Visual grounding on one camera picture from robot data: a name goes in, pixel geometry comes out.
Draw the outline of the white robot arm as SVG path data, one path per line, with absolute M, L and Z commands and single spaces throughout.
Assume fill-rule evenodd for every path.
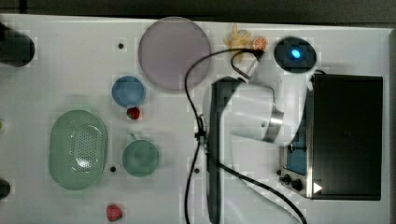
M 292 142 L 302 123 L 311 78 L 318 63 L 314 47 L 296 36 L 276 41 L 267 52 L 255 50 L 256 62 L 239 79 L 224 77 L 208 89 L 206 135 L 207 205 L 212 224 L 224 224 L 224 175 L 229 173 L 273 192 L 280 193 L 232 166 L 234 135 L 283 147 Z

